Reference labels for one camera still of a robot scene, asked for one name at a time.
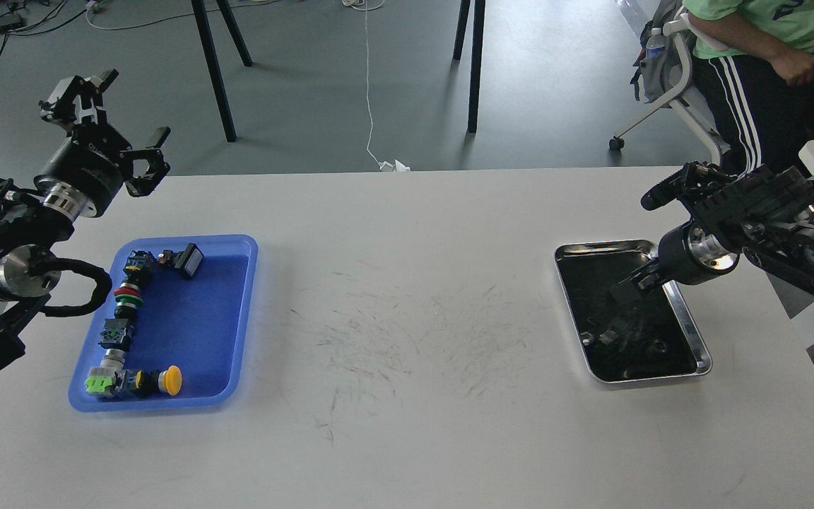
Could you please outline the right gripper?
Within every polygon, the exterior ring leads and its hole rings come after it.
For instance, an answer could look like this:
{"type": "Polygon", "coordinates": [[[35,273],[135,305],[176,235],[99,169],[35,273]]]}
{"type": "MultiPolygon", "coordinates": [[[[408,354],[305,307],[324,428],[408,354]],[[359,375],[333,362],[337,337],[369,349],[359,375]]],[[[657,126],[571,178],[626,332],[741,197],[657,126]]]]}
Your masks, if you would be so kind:
{"type": "Polygon", "coordinates": [[[724,248],[715,235],[694,222],[684,223],[662,236],[658,258],[615,283],[610,296],[620,306],[633,306],[667,281],[698,286],[732,273],[739,259],[740,255],[724,248]]]}

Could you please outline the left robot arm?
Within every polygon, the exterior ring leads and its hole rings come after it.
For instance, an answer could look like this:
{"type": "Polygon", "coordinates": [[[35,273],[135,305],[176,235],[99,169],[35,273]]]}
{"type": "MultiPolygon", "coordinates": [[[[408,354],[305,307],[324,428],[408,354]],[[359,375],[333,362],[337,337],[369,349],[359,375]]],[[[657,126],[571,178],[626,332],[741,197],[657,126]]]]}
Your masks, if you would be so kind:
{"type": "Polygon", "coordinates": [[[55,257],[52,246],[71,237],[78,217],[102,216],[120,188],[148,196],[170,170],[162,152],[169,128],[135,149],[107,122],[103,94],[117,74],[61,80],[40,115],[66,136],[35,189],[0,180],[0,371],[25,354],[19,335],[36,315],[90,315],[110,292],[104,269],[55,257]]]}

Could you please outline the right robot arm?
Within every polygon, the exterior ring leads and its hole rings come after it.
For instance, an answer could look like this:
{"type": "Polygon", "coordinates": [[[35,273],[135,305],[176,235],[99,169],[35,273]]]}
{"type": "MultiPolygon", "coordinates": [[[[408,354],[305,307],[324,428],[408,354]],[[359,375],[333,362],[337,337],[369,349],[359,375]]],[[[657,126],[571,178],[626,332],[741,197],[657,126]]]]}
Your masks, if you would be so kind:
{"type": "Polygon", "coordinates": [[[669,281],[698,286],[731,273],[740,258],[814,296],[814,176],[762,165],[736,175],[713,163],[682,166],[642,196],[653,211],[671,201],[689,220],[662,236],[656,256],[610,288],[629,306],[669,281]]]}

